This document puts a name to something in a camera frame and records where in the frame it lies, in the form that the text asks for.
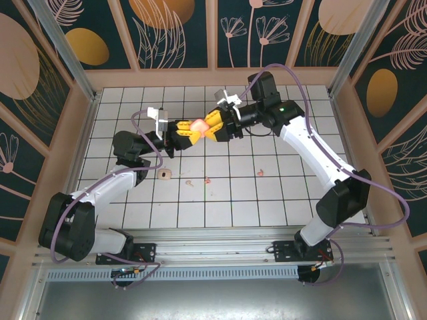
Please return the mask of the aluminium mounting rail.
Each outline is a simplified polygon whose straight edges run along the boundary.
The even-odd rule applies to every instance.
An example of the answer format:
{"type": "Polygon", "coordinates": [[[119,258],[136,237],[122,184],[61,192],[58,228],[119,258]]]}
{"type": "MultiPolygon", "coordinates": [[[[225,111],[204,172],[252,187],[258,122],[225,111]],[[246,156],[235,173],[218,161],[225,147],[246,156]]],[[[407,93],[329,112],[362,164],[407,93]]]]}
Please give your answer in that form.
{"type": "MultiPolygon", "coordinates": [[[[154,243],[155,260],[164,267],[271,265],[266,249],[274,241],[294,238],[298,227],[222,227],[129,230],[136,243],[154,243]]],[[[396,254],[389,237],[349,227],[332,236],[334,261],[379,263],[396,254]]]]}

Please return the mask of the pink earbud charging case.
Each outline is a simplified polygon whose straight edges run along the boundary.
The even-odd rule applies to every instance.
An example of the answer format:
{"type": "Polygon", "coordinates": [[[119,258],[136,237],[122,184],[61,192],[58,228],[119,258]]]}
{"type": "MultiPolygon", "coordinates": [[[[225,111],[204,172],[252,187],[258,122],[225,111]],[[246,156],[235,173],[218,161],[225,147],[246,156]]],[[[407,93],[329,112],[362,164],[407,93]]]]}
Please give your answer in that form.
{"type": "Polygon", "coordinates": [[[205,137],[205,132],[210,129],[210,126],[203,119],[196,119],[189,126],[191,132],[198,132],[201,137],[205,137]]]}

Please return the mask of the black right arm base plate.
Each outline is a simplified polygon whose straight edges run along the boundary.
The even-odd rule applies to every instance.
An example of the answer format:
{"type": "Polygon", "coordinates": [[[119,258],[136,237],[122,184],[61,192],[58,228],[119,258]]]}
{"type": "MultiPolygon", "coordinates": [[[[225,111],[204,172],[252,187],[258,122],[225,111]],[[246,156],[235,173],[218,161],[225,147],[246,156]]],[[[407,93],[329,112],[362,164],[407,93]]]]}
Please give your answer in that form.
{"type": "Polygon", "coordinates": [[[329,240],[323,240],[310,247],[296,241],[274,241],[273,254],[276,262],[333,261],[334,256],[329,240]]]}

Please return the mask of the aluminium side rail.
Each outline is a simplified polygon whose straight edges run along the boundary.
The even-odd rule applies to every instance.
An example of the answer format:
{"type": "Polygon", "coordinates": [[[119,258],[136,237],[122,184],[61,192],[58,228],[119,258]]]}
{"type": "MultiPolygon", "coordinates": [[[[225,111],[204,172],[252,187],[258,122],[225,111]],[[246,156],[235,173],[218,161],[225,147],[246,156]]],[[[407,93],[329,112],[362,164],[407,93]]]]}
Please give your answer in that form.
{"type": "Polygon", "coordinates": [[[101,93],[99,91],[95,92],[95,97],[90,101],[87,113],[83,119],[81,132],[77,140],[77,145],[71,161],[69,174],[67,176],[66,184],[63,188],[63,192],[65,194],[70,194],[74,192],[75,188],[77,187],[81,168],[83,166],[83,160],[85,158],[87,146],[89,145],[92,127],[95,121],[96,113],[99,108],[100,99],[101,93]]]}
{"type": "Polygon", "coordinates": [[[341,92],[331,102],[339,122],[348,163],[357,171],[366,169],[372,174],[368,165],[369,151],[372,151],[372,133],[360,103],[352,92],[341,92]]]}

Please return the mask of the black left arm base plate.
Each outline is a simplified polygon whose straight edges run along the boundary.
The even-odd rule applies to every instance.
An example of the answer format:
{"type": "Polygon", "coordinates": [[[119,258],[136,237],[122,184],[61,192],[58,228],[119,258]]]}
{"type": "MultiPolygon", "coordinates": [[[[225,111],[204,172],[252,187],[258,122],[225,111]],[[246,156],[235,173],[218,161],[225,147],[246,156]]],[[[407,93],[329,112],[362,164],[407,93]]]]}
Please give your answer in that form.
{"type": "Polygon", "coordinates": [[[95,258],[96,265],[126,265],[123,260],[131,261],[132,263],[153,263],[156,256],[155,243],[136,243],[129,252],[123,249],[122,252],[111,256],[100,254],[95,258]]]}

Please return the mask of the aluminium corner post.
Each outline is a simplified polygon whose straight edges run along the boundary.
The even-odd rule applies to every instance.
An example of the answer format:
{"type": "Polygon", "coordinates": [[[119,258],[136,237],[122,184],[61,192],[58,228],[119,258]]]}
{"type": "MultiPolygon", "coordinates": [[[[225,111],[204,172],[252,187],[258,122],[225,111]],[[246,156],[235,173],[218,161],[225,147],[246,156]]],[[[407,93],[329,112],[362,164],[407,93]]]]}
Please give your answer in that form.
{"type": "Polygon", "coordinates": [[[334,75],[330,86],[328,87],[328,95],[330,99],[338,96],[344,83],[350,76],[357,60],[364,56],[364,51],[369,48],[369,42],[375,38],[374,34],[381,20],[387,17],[389,7],[393,8],[397,0],[372,0],[365,13],[362,14],[362,20],[357,25],[356,32],[350,41],[348,48],[344,52],[344,56],[338,65],[338,70],[334,75]]]}
{"type": "Polygon", "coordinates": [[[94,101],[96,90],[93,88],[85,71],[71,48],[62,27],[71,27],[84,12],[83,0],[26,0],[34,15],[45,30],[54,48],[67,69],[71,72],[85,96],[94,101]]]}

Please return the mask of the grey metal sheet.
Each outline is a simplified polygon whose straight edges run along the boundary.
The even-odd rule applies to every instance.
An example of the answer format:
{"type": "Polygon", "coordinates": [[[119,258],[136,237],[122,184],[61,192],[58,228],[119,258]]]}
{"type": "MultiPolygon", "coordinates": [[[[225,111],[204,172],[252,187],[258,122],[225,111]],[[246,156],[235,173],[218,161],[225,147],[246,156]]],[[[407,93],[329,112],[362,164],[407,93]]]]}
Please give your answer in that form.
{"type": "Polygon", "coordinates": [[[250,279],[176,279],[165,268],[132,289],[96,281],[84,269],[42,269],[31,280],[19,320],[416,320],[390,263],[323,270],[333,283],[310,286],[284,268],[250,279]]]}

